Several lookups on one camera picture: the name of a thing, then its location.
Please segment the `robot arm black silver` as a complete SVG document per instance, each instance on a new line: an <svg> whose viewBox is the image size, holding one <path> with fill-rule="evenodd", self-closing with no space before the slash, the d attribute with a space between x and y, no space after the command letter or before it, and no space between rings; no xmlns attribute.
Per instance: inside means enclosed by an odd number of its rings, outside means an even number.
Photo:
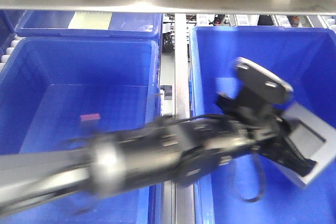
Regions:
<svg viewBox="0 0 336 224"><path fill-rule="evenodd" d="M277 105L292 89L242 88L220 94L220 114L106 132L71 151L1 156L1 216L7 217L79 191L108 198L172 180L188 186L235 158L257 154L305 173L306 162L290 143L289 124Z"/></svg>

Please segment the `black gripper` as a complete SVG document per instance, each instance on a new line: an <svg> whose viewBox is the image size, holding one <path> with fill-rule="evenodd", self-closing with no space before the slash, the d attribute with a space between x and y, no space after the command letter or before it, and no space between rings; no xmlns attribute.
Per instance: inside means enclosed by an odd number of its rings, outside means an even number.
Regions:
<svg viewBox="0 0 336 224"><path fill-rule="evenodd" d="M221 114L202 114L183 123L183 135L195 145L183 156L184 182L194 182L247 154L291 166L289 125L269 103L242 89L235 99L220 94L216 104Z"/></svg>

